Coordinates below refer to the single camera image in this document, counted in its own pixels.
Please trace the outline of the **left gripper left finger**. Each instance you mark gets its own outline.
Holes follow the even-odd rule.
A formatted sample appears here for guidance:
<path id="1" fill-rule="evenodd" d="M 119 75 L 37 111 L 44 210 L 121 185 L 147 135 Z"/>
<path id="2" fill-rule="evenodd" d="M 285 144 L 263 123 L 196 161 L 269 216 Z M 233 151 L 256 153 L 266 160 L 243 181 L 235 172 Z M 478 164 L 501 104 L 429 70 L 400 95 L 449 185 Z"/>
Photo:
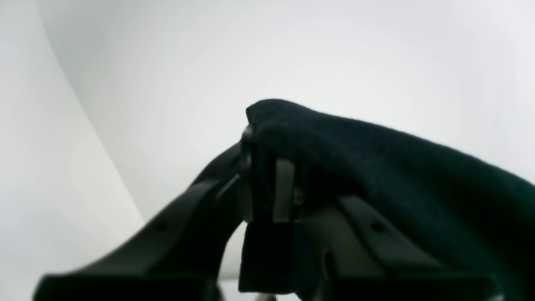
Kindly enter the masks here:
<path id="1" fill-rule="evenodd" d="M 43 276 L 35 301 L 222 301 L 218 274 L 238 225 L 254 218 L 254 128 L 176 200 L 110 254 Z"/>

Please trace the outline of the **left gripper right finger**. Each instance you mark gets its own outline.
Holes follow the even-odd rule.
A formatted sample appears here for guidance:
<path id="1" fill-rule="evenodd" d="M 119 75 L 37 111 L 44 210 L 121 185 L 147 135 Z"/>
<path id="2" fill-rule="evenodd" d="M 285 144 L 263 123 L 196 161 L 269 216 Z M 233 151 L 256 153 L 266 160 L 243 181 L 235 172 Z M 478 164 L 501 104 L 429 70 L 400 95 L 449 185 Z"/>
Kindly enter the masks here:
<path id="1" fill-rule="evenodd" d="M 319 282 L 312 301 L 500 301 L 493 275 L 458 272 L 407 238 L 386 217 L 351 194 L 306 193 L 304 172 L 277 159 L 275 223 L 308 235 Z"/>

